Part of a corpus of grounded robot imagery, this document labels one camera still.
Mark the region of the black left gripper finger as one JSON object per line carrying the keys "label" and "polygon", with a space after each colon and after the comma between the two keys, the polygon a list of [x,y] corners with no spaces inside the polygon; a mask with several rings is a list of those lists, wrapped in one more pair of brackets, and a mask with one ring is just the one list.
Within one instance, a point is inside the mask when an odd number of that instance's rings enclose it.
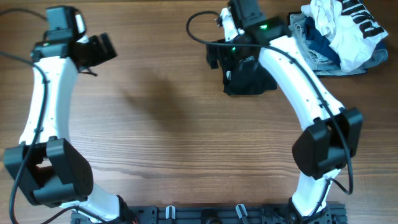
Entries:
{"label": "black left gripper finger", "polygon": [[89,38],[88,53],[90,64],[101,64],[105,61],[107,51],[99,36],[93,35]]}
{"label": "black left gripper finger", "polygon": [[102,33],[100,35],[102,43],[103,43],[103,48],[104,48],[104,57],[106,59],[112,59],[117,56],[117,53],[111,43],[111,40],[109,38],[109,35],[107,33]]}

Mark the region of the black shorts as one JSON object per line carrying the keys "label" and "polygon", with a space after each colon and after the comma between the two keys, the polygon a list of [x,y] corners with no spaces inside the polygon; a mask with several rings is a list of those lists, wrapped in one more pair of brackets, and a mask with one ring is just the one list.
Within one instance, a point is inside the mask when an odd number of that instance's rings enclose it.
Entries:
{"label": "black shorts", "polygon": [[227,95],[261,95],[277,89],[272,75],[253,56],[242,60],[224,59],[221,67],[223,91]]}

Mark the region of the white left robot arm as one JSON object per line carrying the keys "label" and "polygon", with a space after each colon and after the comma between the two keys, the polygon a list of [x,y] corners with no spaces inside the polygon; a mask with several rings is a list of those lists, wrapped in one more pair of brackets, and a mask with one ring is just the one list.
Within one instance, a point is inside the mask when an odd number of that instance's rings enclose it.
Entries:
{"label": "white left robot arm", "polygon": [[120,196],[95,184],[89,162],[70,142],[70,103],[78,75],[115,56],[105,33],[51,38],[32,50],[34,90],[27,123],[19,144],[4,154],[14,191],[31,205],[73,210],[93,223],[125,223],[133,217]]}

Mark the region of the light blue denim jeans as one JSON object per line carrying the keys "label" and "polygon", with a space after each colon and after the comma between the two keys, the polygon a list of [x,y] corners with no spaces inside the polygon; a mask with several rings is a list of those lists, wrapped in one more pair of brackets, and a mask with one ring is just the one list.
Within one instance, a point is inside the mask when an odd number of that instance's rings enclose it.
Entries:
{"label": "light blue denim jeans", "polygon": [[320,65],[314,62],[314,57],[310,56],[307,48],[305,37],[303,34],[303,24],[305,15],[301,12],[290,12],[287,16],[289,20],[289,29],[292,31],[293,37],[297,41],[298,49],[305,59],[308,66],[313,70],[314,74],[319,77],[342,77],[350,75],[361,75],[368,72],[367,69],[355,69],[350,72],[344,72],[340,68],[331,65]]}

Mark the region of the dark blue garment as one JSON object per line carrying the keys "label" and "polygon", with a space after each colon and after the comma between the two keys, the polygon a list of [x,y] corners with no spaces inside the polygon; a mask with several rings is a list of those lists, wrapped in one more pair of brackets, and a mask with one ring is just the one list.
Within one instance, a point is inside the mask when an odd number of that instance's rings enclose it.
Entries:
{"label": "dark blue garment", "polygon": [[344,59],[346,65],[341,65],[341,59],[330,47],[330,41],[316,29],[315,21],[311,17],[305,17],[303,24],[303,34],[310,56],[314,57],[314,62],[320,65],[331,65],[340,68],[345,72],[355,69],[367,69],[375,67],[388,59],[388,51],[385,45],[380,42],[376,45],[370,58],[365,62],[349,62]]}

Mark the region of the white printed t-shirt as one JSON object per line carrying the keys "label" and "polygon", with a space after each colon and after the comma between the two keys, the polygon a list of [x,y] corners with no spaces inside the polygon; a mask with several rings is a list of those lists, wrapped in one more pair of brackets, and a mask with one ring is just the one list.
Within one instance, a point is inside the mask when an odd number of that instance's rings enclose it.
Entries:
{"label": "white printed t-shirt", "polygon": [[389,35],[359,0],[312,0],[301,7],[301,12],[314,22],[344,72],[369,61],[377,45]]}

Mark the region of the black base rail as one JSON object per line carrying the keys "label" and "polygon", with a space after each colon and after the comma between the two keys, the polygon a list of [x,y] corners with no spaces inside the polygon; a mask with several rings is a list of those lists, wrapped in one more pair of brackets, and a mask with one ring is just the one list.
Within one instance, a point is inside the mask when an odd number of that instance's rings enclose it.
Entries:
{"label": "black base rail", "polygon": [[247,207],[131,207],[139,223],[206,224],[206,223],[297,223],[286,204]]}

